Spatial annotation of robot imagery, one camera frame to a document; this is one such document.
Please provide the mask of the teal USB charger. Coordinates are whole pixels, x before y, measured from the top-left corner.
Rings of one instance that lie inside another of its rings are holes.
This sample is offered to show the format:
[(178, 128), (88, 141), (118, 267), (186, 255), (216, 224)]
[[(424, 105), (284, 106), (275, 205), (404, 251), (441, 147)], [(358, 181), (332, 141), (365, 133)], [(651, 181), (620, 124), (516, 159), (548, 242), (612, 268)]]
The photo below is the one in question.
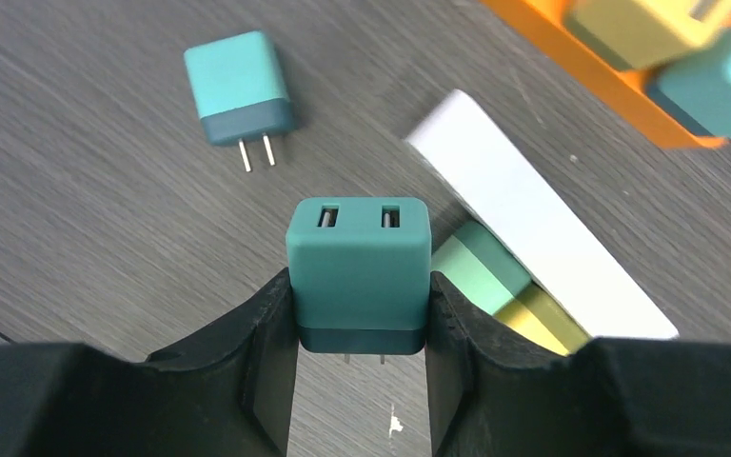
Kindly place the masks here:
[(263, 143), (276, 165), (271, 139), (295, 129), (286, 81), (272, 40), (251, 30), (183, 53), (197, 117), (207, 141), (236, 146), (251, 171), (246, 143)]
[(413, 355), (425, 346), (432, 234), (415, 197), (311, 197), (286, 257), (299, 337), (314, 353)]

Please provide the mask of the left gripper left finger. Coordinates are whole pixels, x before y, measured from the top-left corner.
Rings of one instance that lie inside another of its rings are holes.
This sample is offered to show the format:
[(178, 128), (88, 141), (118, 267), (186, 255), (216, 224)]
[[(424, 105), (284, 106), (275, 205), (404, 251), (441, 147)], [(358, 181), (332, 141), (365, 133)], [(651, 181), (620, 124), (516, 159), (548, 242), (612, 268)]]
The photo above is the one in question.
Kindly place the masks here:
[(286, 271), (141, 363), (0, 345), (0, 456), (283, 456), (297, 355)]

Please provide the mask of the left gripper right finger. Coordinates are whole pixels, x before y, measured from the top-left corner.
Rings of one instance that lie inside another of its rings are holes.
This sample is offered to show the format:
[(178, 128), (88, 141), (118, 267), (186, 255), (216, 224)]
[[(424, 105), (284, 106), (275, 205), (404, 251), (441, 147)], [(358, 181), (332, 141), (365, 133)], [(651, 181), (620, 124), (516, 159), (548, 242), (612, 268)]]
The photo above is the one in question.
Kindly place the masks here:
[(561, 356), (431, 276), (436, 456), (731, 456), (731, 344), (597, 338)]

